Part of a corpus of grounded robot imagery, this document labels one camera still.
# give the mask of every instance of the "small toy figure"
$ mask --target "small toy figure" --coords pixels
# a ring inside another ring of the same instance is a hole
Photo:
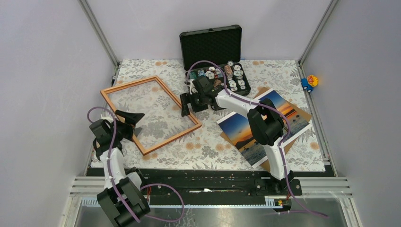
[[[313,91],[313,88],[317,86],[319,80],[314,75],[309,75],[308,78],[301,79],[301,85],[307,92]]]

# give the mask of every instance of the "floral tablecloth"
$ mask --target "floral tablecloth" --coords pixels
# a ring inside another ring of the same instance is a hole
[[[310,113],[295,61],[241,60],[240,63],[252,88],[248,97],[254,97],[262,87],[271,87],[286,100]],[[183,83],[184,74],[182,60],[128,59],[122,62],[116,83],[122,84],[158,75],[179,96],[187,92],[187,87]],[[143,129],[139,134],[140,141],[151,146],[156,141],[150,140],[149,137],[160,141],[191,126],[189,119],[176,118],[180,114],[180,109],[171,101],[166,104],[165,97],[167,96],[156,83],[138,87],[131,92],[113,93],[110,98],[117,108],[135,113],[146,112],[146,116],[154,116],[144,118],[137,125]],[[155,108],[162,108],[164,112],[168,112],[169,116],[163,116]],[[123,140],[124,166],[161,169],[255,170],[234,146],[220,137],[222,130],[216,121],[230,112],[230,110],[208,109],[195,113],[203,124],[201,128],[146,156],[141,154],[133,142]],[[324,171],[314,128],[298,137],[286,158],[294,171]],[[103,166],[94,156],[91,167]]]

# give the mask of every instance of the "open case lid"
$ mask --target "open case lid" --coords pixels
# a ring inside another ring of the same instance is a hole
[[[208,60],[217,65],[241,59],[241,34],[239,25],[210,28],[180,34],[184,69],[187,71],[197,61]],[[200,63],[196,68],[210,66]]]

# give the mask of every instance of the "black bracket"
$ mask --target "black bracket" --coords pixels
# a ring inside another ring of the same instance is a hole
[[[300,181],[298,179],[290,179],[289,185],[291,187],[291,191],[294,193],[295,196],[302,195],[302,188]],[[281,181],[278,181],[277,179],[274,178],[256,179],[255,190],[256,190],[256,195],[288,194],[287,184],[283,186],[281,184]]]
[[[121,179],[116,186],[118,191],[126,196],[125,200],[138,218],[150,212],[150,207],[145,197],[128,177]],[[117,198],[117,194],[113,188],[106,188],[97,195],[97,201],[100,207],[113,226],[130,226],[135,222],[135,219],[125,208],[124,204],[118,201]]]
[[[260,103],[276,109],[270,99],[266,98]],[[262,145],[273,146],[274,141],[284,134],[284,122],[280,115],[274,111],[258,106],[249,110],[247,117],[253,137]]]
[[[127,139],[132,141],[132,136],[135,131],[136,123],[142,119],[145,115],[144,113],[129,113],[116,110],[115,114],[117,116],[123,117],[125,122],[117,121],[117,134],[114,139],[112,148],[118,148],[122,151],[122,139]],[[97,120],[93,122],[89,128],[95,135],[93,140],[93,148],[96,151],[96,157],[100,160],[100,156],[108,151],[110,148],[110,143],[113,137],[114,124],[110,123],[108,120]]]
[[[180,95],[182,117],[189,115],[188,104],[191,104],[194,113],[208,109],[208,105],[210,105],[213,110],[223,109],[216,104],[216,96],[223,89],[222,85],[213,87],[213,84],[210,83],[205,76],[197,77],[192,81],[192,84],[197,93],[190,94],[188,91]]]
[[[125,175],[128,175],[130,173],[134,173],[134,172],[136,172],[138,174],[138,176],[140,177],[140,180],[142,182],[145,181],[145,177],[143,176],[142,172],[137,167],[132,167],[131,169],[125,170]]]

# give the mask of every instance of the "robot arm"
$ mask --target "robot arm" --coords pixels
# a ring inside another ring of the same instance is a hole
[[[93,145],[96,151],[96,157],[103,163],[105,171],[104,190],[97,195],[97,201],[113,226],[122,227],[129,226],[131,223],[135,222],[135,218],[119,200],[119,196],[113,189],[111,178],[114,179],[115,186],[118,188],[119,193],[137,218],[141,218],[149,213],[150,207],[145,197],[140,192],[143,179],[142,174],[137,168],[132,168],[127,172],[124,171],[121,152],[121,140],[123,138],[131,140],[135,124],[144,114],[127,113],[119,110],[115,113],[122,121],[116,122],[117,133],[111,150],[109,150],[109,148],[112,142],[114,126],[107,120],[101,119],[93,122],[89,128],[95,135]]]
[[[248,101],[246,103],[231,97],[223,89],[222,85],[213,87],[204,76],[191,81],[191,87],[191,92],[180,95],[181,103],[183,104],[181,115],[186,116],[189,114],[187,104],[191,104],[194,112],[205,110],[210,105],[214,110],[226,108],[247,118],[253,137],[266,150],[266,155],[270,163],[270,174],[282,182],[283,187],[285,187],[284,179],[286,176],[283,166],[287,166],[287,170],[291,175],[289,176],[290,179],[292,178],[292,172],[287,165],[287,161],[283,163],[278,146],[283,136],[284,122],[282,118],[274,111],[251,104],[255,100],[244,97]],[[275,108],[269,99],[262,100],[260,103]]]

